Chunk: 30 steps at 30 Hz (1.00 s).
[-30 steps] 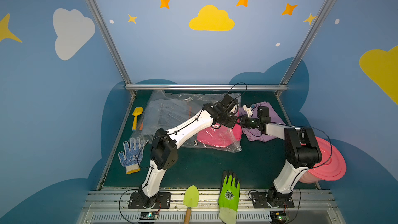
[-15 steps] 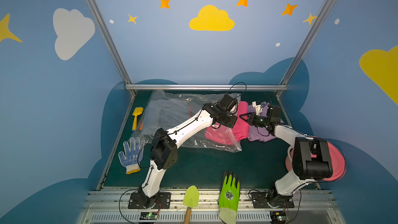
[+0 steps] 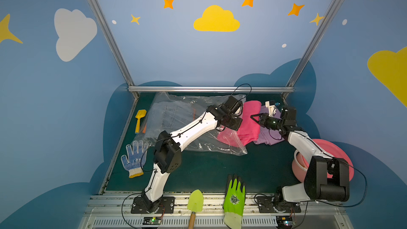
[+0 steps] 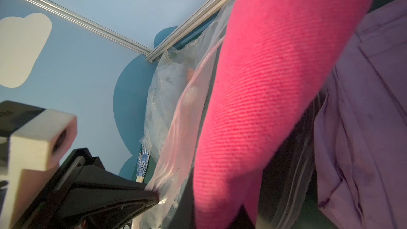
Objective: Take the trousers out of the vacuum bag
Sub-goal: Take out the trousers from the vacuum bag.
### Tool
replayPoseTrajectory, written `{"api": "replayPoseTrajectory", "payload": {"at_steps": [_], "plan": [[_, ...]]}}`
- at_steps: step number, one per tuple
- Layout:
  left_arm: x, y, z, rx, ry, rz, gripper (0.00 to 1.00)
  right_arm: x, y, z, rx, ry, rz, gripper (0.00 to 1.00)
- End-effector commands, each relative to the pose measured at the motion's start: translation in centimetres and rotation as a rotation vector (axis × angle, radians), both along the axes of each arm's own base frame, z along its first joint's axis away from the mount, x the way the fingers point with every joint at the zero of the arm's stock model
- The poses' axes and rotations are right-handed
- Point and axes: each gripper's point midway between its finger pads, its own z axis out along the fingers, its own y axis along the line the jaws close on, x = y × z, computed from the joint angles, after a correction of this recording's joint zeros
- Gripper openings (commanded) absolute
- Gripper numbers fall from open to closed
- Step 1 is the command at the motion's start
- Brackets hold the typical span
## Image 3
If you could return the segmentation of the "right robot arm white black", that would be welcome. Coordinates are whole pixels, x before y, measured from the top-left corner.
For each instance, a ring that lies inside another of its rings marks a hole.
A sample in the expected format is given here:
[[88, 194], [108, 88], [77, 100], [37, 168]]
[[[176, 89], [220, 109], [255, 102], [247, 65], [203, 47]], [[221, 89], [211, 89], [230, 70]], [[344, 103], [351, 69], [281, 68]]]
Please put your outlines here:
[[279, 118], [268, 113], [253, 114], [250, 118], [261, 127], [278, 131], [308, 162], [304, 182], [277, 190], [274, 197], [276, 203], [348, 201], [349, 164], [326, 152], [297, 125], [294, 107], [283, 106]]

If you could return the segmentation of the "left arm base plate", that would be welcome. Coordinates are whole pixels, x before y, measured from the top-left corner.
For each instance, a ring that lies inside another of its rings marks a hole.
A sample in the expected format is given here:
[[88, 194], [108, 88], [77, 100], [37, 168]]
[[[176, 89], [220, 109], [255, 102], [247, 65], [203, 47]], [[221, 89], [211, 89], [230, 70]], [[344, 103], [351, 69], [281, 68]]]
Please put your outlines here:
[[175, 200], [174, 197], [162, 197], [155, 202], [150, 202], [142, 196], [137, 196], [133, 200], [130, 212], [132, 214], [173, 214]]

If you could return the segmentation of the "purple trousers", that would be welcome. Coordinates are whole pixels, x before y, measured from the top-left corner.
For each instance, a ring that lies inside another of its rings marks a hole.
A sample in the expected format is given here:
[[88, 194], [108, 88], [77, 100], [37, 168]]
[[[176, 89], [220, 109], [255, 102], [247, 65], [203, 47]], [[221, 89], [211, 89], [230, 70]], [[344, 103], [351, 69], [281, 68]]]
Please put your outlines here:
[[[268, 109], [266, 108], [266, 106], [261, 107], [260, 113], [269, 114]], [[280, 115], [281, 115], [280, 111], [278, 110], [274, 117], [280, 119]], [[283, 140], [284, 139], [281, 136], [281, 134], [279, 133], [279, 131], [277, 131], [277, 130], [269, 130], [267, 128], [260, 127], [260, 133], [259, 133], [258, 139], [253, 141], [253, 143], [256, 144], [256, 145], [258, 145], [258, 144], [274, 145], [274, 144], [277, 144], [279, 142], [282, 142]]]

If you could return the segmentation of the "pink trousers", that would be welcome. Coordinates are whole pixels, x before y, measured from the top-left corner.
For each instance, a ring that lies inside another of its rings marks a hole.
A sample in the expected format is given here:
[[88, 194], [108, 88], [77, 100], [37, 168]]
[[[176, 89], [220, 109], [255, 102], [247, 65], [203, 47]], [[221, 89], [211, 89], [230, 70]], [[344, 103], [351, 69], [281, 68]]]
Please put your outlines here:
[[260, 109], [260, 101], [253, 100], [245, 102], [241, 116], [243, 121], [238, 131], [227, 128], [218, 134], [217, 140], [226, 145], [238, 148], [243, 148], [250, 142], [256, 141], [259, 137], [260, 126], [252, 120], [250, 116], [259, 114]]

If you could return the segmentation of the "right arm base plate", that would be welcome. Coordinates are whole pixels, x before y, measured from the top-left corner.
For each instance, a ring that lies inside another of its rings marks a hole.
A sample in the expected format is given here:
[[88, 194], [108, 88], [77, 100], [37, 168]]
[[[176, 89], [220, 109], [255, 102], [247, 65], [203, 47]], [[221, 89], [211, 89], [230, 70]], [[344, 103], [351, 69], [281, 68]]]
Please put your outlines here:
[[260, 213], [301, 213], [299, 203], [275, 200], [274, 196], [255, 195]]

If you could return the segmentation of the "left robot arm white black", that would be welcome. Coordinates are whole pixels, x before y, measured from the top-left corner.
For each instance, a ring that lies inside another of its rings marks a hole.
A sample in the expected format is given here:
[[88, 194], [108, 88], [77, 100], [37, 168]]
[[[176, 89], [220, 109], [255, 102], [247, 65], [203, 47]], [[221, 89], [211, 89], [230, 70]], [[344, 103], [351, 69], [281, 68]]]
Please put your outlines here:
[[242, 110], [243, 103], [240, 101], [234, 105], [222, 103], [218, 106], [209, 106], [190, 124], [171, 133], [163, 131], [159, 134], [155, 144], [152, 174], [141, 194], [148, 213], [153, 213], [159, 208], [165, 184], [170, 174], [181, 165], [182, 152], [186, 147], [201, 135], [220, 126], [238, 130], [242, 123], [239, 117]]

